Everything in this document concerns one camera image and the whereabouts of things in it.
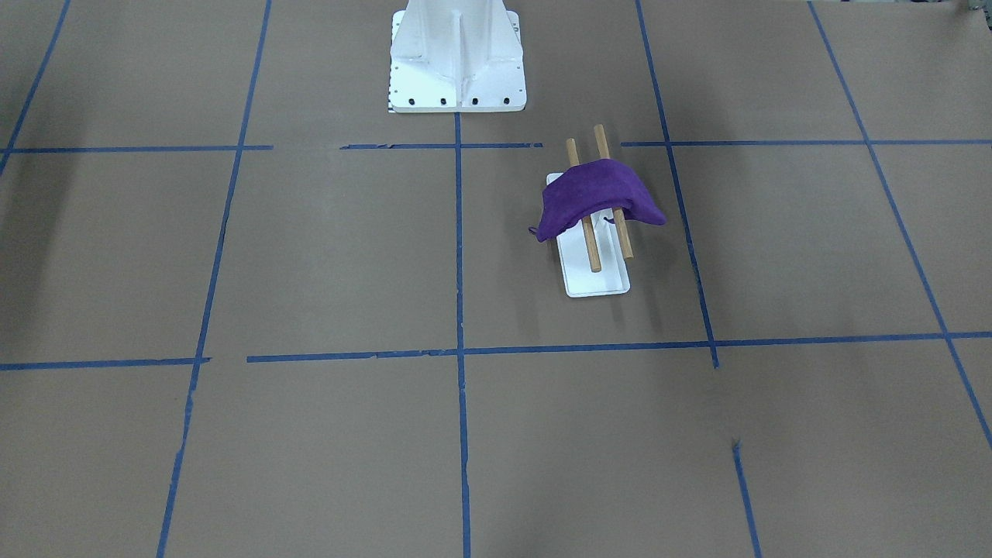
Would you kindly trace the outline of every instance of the wooden dowel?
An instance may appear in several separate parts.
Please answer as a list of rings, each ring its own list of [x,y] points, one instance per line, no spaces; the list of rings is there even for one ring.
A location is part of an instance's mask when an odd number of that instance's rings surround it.
[[[602,124],[596,124],[592,129],[596,134],[596,147],[599,148],[599,158],[610,158],[610,146],[606,143],[606,130]],[[623,208],[613,208],[613,223],[617,227],[617,236],[620,239],[620,253],[623,259],[634,258],[634,248],[630,245],[630,233],[627,231],[627,219],[624,218]]]
[[[568,165],[577,166],[578,149],[575,147],[575,139],[568,138],[564,142],[564,147],[568,151]],[[593,273],[599,273],[603,270],[603,264],[599,261],[599,248],[596,247],[596,233],[592,230],[591,215],[582,218],[582,235],[585,236],[585,251],[589,254],[589,269]]]

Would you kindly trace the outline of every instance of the white tray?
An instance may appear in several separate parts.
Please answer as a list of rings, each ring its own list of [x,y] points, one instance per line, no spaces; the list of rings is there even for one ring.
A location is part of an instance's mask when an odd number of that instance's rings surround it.
[[[559,176],[561,173],[549,174],[547,184]],[[627,262],[620,253],[617,229],[606,220],[607,217],[613,218],[612,209],[603,209],[592,215],[592,229],[596,233],[596,246],[599,248],[599,260],[602,264],[602,271],[599,273],[593,273],[589,268],[589,254],[585,250],[581,221],[557,238],[564,292],[569,297],[621,295],[630,290]]]

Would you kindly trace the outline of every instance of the white mounting plate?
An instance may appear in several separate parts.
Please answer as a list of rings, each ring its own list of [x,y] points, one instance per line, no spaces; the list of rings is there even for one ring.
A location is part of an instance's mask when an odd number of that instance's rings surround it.
[[[392,39],[406,10],[393,14]],[[513,31],[520,41],[520,16],[506,11]],[[456,86],[449,79],[425,71],[423,65],[391,59],[389,70],[390,112],[515,112],[527,104],[524,63],[497,62],[488,65],[468,82],[464,101],[458,102]]]
[[[561,173],[549,174],[547,184],[559,176]],[[620,252],[620,237],[617,235],[616,225],[606,218],[613,218],[613,209],[603,209],[592,214],[592,230],[596,233],[596,247],[599,248],[599,261],[602,264],[602,271],[599,273],[593,273],[589,268],[589,254],[585,250],[581,221],[558,235],[561,276],[564,278],[564,292],[569,297],[622,295],[630,290],[627,262]]]

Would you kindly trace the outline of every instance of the cloth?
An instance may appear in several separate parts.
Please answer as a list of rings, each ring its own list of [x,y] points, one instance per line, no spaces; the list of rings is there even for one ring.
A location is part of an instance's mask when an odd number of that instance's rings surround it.
[[[647,224],[667,222],[637,174],[612,159],[568,169],[545,188],[543,197],[545,210],[537,229],[539,242],[555,238],[586,215],[601,209],[623,208],[627,219]]]

